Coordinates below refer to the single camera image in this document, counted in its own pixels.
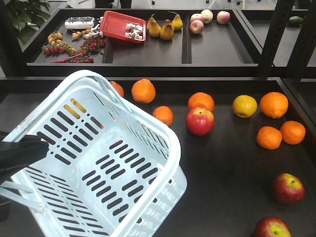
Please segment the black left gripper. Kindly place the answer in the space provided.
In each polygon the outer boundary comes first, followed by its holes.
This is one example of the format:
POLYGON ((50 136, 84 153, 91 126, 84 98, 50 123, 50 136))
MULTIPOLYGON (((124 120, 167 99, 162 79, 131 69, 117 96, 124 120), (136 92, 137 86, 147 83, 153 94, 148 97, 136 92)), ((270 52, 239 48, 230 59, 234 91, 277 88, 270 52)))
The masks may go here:
POLYGON ((43 159, 49 144, 38 136, 25 135, 19 142, 5 142, 7 132, 0 132, 0 182, 7 181, 23 168, 43 159))

